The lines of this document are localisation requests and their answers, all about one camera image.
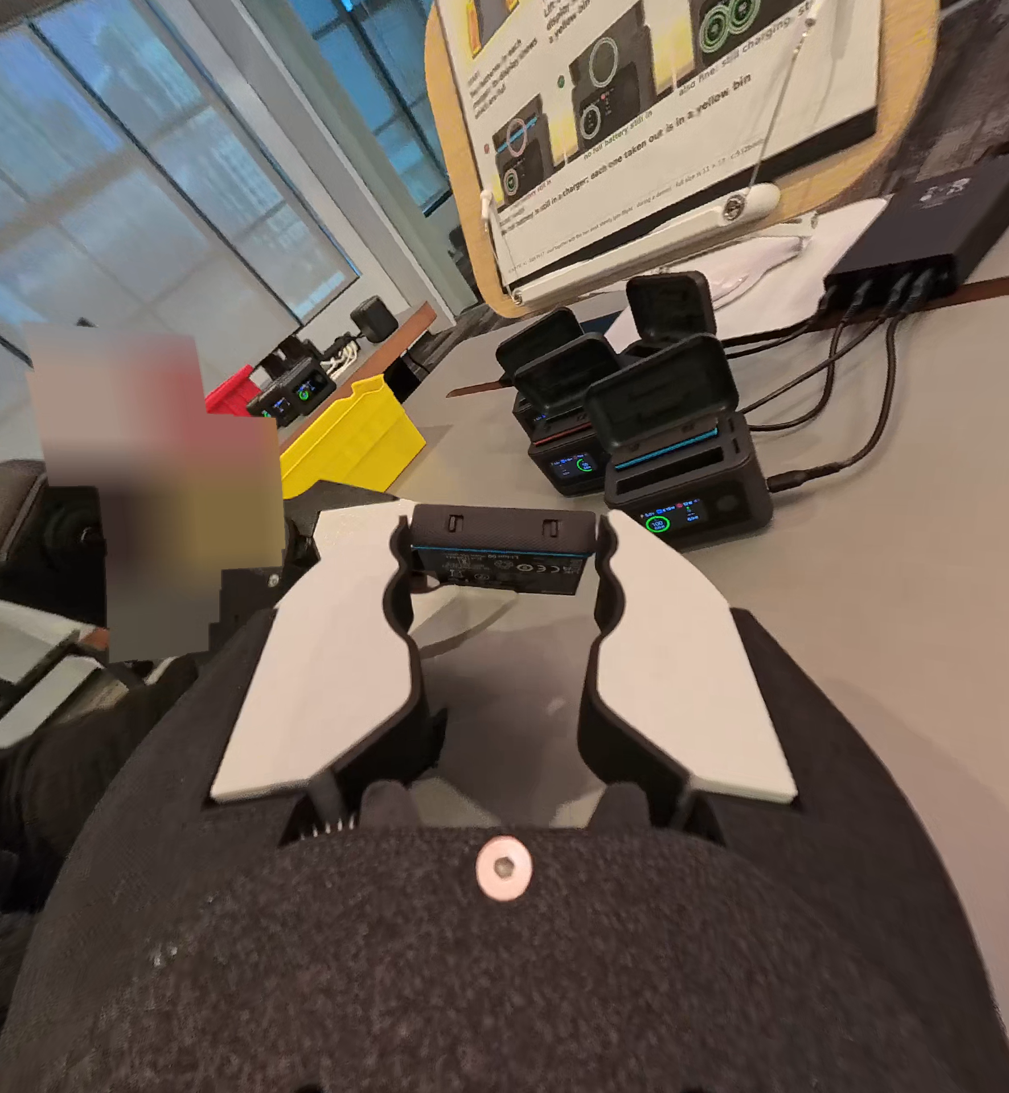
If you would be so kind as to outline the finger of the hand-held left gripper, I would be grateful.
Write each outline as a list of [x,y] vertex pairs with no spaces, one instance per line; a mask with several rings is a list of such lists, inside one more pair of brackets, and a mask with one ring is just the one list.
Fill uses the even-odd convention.
[[409,504],[364,504],[319,512],[312,540],[319,565],[330,575],[392,573],[391,542],[402,518],[412,517]]
[[451,650],[493,621],[492,593],[413,595],[413,642],[419,650]]

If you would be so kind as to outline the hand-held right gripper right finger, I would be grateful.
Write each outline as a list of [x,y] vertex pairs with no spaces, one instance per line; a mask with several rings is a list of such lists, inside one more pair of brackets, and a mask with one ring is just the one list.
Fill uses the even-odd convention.
[[797,783],[723,593],[622,512],[598,522],[594,563],[585,766],[638,785],[650,803],[691,791],[791,803]]

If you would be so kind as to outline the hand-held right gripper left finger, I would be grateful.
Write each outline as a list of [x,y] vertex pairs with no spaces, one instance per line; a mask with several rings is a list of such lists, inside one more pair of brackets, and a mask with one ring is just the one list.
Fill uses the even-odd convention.
[[212,801],[306,788],[413,712],[420,663],[411,636],[411,518],[389,542],[392,573],[330,575],[318,560],[281,598],[211,783]]

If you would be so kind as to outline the blue-edged black battery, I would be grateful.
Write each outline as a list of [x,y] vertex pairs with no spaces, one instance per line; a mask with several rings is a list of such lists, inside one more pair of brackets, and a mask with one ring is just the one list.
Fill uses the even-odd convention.
[[641,465],[648,465],[655,460],[660,460],[664,457],[678,455],[680,453],[687,451],[687,449],[695,449],[699,446],[709,444],[709,442],[717,439],[717,430],[709,430],[709,432],[701,433],[695,436],[691,436],[683,442],[679,442],[674,445],[668,445],[659,449],[655,449],[648,454],[641,455],[634,459],[629,459],[625,461],[617,462],[614,465],[615,471],[625,471],[627,469],[640,467]]
[[593,512],[419,503],[409,522],[418,573],[512,593],[576,593],[596,538]]

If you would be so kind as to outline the yellow plastic bin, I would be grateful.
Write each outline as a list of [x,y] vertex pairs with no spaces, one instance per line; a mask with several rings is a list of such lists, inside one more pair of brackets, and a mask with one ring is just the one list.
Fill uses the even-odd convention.
[[387,492],[425,446],[384,376],[356,380],[281,453],[282,495],[319,482]]

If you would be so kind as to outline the black battery charger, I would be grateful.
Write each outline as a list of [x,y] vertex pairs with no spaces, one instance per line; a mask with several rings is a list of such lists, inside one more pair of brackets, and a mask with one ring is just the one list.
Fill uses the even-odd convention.
[[580,334],[516,373],[516,390],[538,411],[527,458],[566,498],[601,494],[608,454],[584,409],[596,381],[621,361],[605,334]]
[[498,387],[513,387],[516,374],[524,366],[567,346],[582,334],[580,321],[567,307],[545,313],[527,324],[516,334],[501,341],[495,350],[501,371]]
[[[693,334],[596,381],[584,397],[608,454],[606,506],[678,550],[769,527],[773,500],[714,334]],[[717,439],[648,465],[617,462],[717,430]]]
[[716,334],[709,281],[699,271],[630,278],[626,296],[635,334],[621,350],[623,359],[646,359],[689,336]]

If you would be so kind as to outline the black usb hub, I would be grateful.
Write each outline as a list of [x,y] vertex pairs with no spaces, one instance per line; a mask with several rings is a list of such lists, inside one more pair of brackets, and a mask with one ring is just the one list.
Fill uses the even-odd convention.
[[824,279],[828,312],[907,314],[953,295],[1009,230],[1009,153],[910,184]]

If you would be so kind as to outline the grey charger green display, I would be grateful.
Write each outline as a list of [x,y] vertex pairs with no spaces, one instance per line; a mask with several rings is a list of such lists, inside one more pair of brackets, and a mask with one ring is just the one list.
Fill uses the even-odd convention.
[[248,403],[248,413],[270,418],[278,428],[288,428],[300,418],[309,416],[335,391],[335,380],[322,362],[302,359]]

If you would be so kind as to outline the red plastic bin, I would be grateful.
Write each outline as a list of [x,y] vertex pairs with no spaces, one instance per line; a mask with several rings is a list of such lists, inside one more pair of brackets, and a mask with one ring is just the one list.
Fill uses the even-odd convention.
[[250,418],[249,406],[262,390],[253,379],[254,366],[244,366],[206,395],[206,412],[213,416]]

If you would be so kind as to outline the large glass window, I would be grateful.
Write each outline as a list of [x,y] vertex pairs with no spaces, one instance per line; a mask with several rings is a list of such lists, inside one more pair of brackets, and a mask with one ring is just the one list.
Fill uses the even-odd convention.
[[32,324],[189,336],[211,391],[356,280],[153,3],[0,33],[0,461],[42,455]]

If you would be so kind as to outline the white stand base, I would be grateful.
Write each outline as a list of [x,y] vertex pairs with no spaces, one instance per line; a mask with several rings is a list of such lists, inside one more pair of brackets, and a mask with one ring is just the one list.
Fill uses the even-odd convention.
[[709,262],[709,297],[720,310],[740,299],[759,281],[797,259],[816,237],[819,216],[796,218],[703,252]]

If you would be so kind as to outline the instruction board on stand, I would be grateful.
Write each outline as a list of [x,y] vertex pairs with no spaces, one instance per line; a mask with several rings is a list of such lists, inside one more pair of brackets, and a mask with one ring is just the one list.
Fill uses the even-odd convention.
[[873,137],[876,1],[443,1],[495,252],[531,265]]

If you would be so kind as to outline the wooden sign board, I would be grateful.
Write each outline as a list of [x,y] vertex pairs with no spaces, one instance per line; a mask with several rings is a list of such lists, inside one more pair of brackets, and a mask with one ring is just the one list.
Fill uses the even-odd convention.
[[437,126],[444,164],[476,282],[486,306],[502,317],[527,318],[550,306],[578,302],[634,273],[677,265],[695,254],[744,239],[750,234],[776,235],[794,221],[821,210],[859,183],[897,146],[916,116],[929,84],[937,44],[936,2],[885,1],[881,4],[879,111],[871,139],[790,171],[773,184],[749,184],[742,190],[691,210],[678,219],[687,227],[703,226],[695,239],[673,237],[666,223],[643,239],[623,244],[615,252],[590,260],[594,270],[572,281],[559,271],[516,289],[506,289],[486,222],[473,151],[464,122],[456,77],[446,50],[437,5],[431,7],[426,27],[425,66],[429,101]]

